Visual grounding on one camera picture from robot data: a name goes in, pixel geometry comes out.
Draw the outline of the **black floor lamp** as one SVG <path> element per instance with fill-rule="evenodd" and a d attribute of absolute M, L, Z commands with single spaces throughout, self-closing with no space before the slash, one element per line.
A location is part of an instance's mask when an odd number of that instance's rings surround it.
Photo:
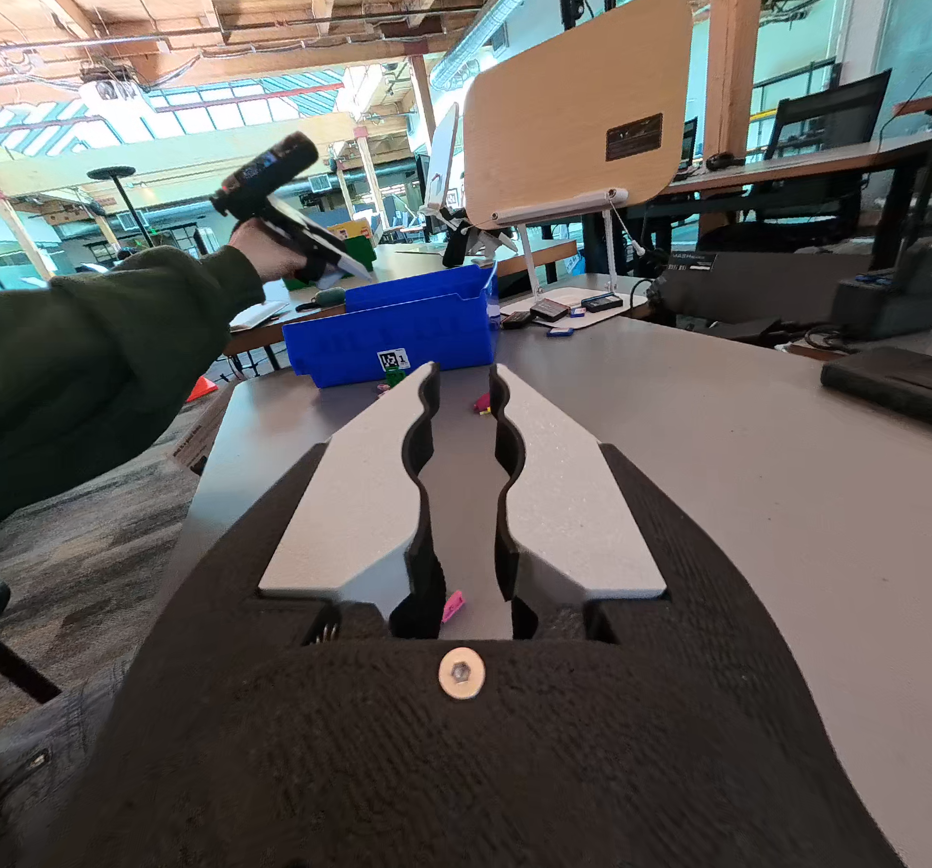
<path fill-rule="evenodd" d="M 155 247 L 153 238 L 149 232 L 149 229 L 146 225 L 146 222 L 142 219 L 138 210 L 133 206 L 130 197 L 124 187 L 123 181 L 134 176 L 136 170 L 133 166 L 130 165 L 111 165 L 104 167 L 97 167 L 87 171 L 87 179 L 94 182 L 111 182 L 117 190 L 118 195 L 122 198 L 125 207 L 128 212 L 131 214 L 133 221 L 138 228 L 139 232 L 142 234 L 147 247 Z"/>

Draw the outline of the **black flat pad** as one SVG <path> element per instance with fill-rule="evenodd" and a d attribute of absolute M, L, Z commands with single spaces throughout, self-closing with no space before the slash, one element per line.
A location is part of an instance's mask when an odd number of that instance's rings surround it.
<path fill-rule="evenodd" d="M 931 357 L 892 347 L 825 362 L 821 385 L 879 408 L 931 423 Z"/>

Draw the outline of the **person's left forearm green sleeve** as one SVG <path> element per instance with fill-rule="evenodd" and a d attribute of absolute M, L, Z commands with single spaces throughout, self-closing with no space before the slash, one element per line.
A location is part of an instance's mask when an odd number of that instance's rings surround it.
<path fill-rule="evenodd" d="M 156 247 L 1 299 L 1 517 L 147 450 L 225 349 L 262 281 L 231 246 Z"/>

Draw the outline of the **blue plastic bin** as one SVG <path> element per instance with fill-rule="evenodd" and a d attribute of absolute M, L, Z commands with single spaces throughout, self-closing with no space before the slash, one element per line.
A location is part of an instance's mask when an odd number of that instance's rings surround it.
<path fill-rule="evenodd" d="M 492 364 L 499 333 L 497 267 L 461 266 L 349 290 L 341 315 L 283 327 L 297 375 L 318 388 L 370 383 L 387 368 Z"/>

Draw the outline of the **black bag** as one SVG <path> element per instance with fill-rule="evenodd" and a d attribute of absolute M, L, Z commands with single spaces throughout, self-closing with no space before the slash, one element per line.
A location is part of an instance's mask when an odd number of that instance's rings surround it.
<path fill-rule="evenodd" d="M 724 252 L 680 254 L 651 284 L 651 306 L 726 325 L 759 319 L 827 320 L 838 284 L 862 271 L 857 256 Z"/>

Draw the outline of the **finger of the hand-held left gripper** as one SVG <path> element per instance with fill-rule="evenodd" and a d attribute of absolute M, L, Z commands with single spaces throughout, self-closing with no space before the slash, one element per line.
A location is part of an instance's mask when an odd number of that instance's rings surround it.
<path fill-rule="evenodd" d="M 339 280 L 344 275 L 372 280 L 372 272 L 346 251 L 345 241 L 303 217 L 277 197 L 268 197 L 268 225 L 304 258 L 297 280 Z"/>

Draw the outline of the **green and yellow box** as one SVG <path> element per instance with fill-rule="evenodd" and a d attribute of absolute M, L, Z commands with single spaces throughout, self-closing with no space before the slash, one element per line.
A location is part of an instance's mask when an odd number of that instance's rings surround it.
<path fill-rule="evenodd" d="M 361 261 L 367 269 L 371 270 L 373 279 L 372 280 L 362 280 L 364 282 L 372 282 L 374 278 L 374 263 L 376 259 L 376 250 L 372 244 L 370 236 L 364 231 L 360 230 L 359 232 L 353 234 L 352 231 L 346 228 L 346 226 L 338 227 L 336 231 L 333 231 L 327 227 L 324 227 L 329 232 L 334 233 L 336 236 L 345 241 L 346 251 L 355 259 Z M 298 283 L 304 286 L 317 286 L 320 290 L 330 288 L 337 285 L 341 280 L 345 278 L 355 278 L 348 275 L 344 275 L 339 280 L 297 280 Z"/>

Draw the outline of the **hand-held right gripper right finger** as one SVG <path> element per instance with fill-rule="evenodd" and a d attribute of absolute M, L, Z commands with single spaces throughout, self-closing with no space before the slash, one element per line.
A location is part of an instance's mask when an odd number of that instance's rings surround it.
<path fill-rule="evenodd" d="M 597 437 L 517 373 L 489 373 L 497 501 L 495 573 L 514 637 L 605 601 L 663 597 L 667 584 Z"/>

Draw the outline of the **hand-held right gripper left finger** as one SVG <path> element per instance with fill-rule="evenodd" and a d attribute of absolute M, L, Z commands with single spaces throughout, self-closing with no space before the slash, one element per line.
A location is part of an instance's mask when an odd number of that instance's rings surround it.
<path fill-rule="evenodd" d="M 434 453 L 428 362 L 336 431 L 259 580 L 266 598 L 375 606 L 396 637 L 437 637 L 447 585 L 420 474 Z"/>

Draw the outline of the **wooden post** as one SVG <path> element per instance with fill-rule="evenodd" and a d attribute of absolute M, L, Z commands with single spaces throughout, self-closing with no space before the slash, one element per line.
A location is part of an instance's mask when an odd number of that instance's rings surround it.
<path fill-rule="evenodd" d="M 704 155 L 747 153 L 762 0 L 710 0 Z"/>

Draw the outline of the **long wooden desk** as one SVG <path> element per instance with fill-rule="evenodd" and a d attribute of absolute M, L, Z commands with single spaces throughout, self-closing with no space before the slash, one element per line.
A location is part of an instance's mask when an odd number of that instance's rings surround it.
<path fill-rule="evenodd" d="M 894 137 L 881 144 L 871 141 L 847 147 L 730 166 L 715 172 L 702 171 L 671 182 L 661 196 L 688 192 L 732 190 L 743 186 L 844 173 L 873 174 L 893 170 L 916 160 L 930 150 L 931 132 Z"/>

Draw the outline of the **white-edged wooden book stand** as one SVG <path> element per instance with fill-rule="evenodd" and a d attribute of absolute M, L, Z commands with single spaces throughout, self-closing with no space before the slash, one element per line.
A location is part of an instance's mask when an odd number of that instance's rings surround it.
<path fill-rule="evenodd" d="M 437 124 L 431 138 L 431 154 L 424 174 L 423 217 L 439 217 L 447 206 L 453 151 L 460 125 L 460 105 L 454 102 Z"/>

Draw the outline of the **black office chair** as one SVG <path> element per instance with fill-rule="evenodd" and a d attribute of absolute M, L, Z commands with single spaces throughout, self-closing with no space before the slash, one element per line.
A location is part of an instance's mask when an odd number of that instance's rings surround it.
<path fill-rule="evenodd" d="M 892 70 L 827 91 L 782 100 L 764 154 L 766 162 L 871 140 Z M 834 245 L 857 227 L 862 175 L 770 179 L 751 187 L 742 215 L 702 234 L 701 252 L 794 253 Z"/>

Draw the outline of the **grey charging dock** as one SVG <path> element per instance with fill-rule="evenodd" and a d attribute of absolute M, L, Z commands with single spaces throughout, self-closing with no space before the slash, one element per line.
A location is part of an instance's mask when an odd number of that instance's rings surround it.
<path fill-rule="evenodd" d="M 878 340 L 930 330 L 931 240 L 906 248 L 895 267 L 839 283 L 830 324 L 845 338 Z"/>

